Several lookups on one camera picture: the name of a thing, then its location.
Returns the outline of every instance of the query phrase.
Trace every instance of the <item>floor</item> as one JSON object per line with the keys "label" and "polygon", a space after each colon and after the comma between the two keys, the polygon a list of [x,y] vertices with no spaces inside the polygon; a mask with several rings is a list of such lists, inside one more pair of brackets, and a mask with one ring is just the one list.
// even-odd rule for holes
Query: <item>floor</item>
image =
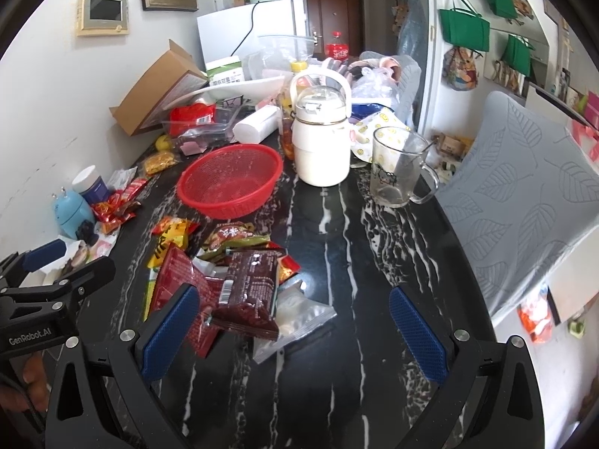
{"label": "floor", "polygon": [[568,333],[567,323],[553,328],[551,340],[532,343],[516,311],[496,326],[497,340],[518,334],[526,340],[537,373],[545,418],[545,448],[559,449],[562,434],[576,421],[580,403],[591,387],[599,366],[599,302],[585,314],[582,339]]}

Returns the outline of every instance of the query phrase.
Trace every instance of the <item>white refrigerator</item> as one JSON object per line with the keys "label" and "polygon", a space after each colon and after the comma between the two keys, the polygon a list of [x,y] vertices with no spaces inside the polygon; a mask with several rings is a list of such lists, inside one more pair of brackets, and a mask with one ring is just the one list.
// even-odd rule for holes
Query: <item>white refrigerator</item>
{"label": "white refrigerator", "polygon": [[204,62],[229,57],[250,32],[235,52],[244,58],[260,50],[258,37],[261,35],[305,36],[304,1],[267,1],[209,13],[198,17],[198,31]]}

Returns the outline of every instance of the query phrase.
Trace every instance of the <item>red plastic basket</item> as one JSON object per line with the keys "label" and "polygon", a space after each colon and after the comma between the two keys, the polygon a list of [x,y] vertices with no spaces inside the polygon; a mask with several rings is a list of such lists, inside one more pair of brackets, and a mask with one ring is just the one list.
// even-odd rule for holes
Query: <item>red plastic basket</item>
{"label": "red plastic basket", "polygon": [[279,153],[264,145],[230,145],[192,163],[177,183],[181,201],[211,218],[235,219],[268,201],[283,172]]}

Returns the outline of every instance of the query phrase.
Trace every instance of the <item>glass mug handle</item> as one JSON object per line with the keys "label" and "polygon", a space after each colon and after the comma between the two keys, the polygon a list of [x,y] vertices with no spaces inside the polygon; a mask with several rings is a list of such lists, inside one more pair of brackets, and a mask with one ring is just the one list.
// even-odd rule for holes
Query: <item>glass mug handle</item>
{"label": "glass mug handle", "polygon": [[419,198],[418,196],[411,196],[410,201],[416,204],[424,204],[426,201],[429,201],[429,199],[432,198],[432,196],[434,196],[437,190],[439,189],[439,176],[437,175],[437,173],[427,164],[422,165],[422,170],[427,171],[428,174],[432,177],[432,180],[435,181],[435,187],[431,189],[431,191],[423,198]]}

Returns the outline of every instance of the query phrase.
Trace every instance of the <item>glass mug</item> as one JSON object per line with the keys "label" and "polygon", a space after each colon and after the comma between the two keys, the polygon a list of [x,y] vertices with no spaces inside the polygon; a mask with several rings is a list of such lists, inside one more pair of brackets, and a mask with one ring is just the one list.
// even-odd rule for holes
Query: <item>glass mug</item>
{"label": "glass mug", "polygon": [[[374,132],[370,193],[382,206],[400,208],[409,201],[423,204],[435,195],[439,177],[426,163],[429,142],[406,128],[384,127]],[[427,171],[435,187],[424,196],[414,194],[420,172]]]}

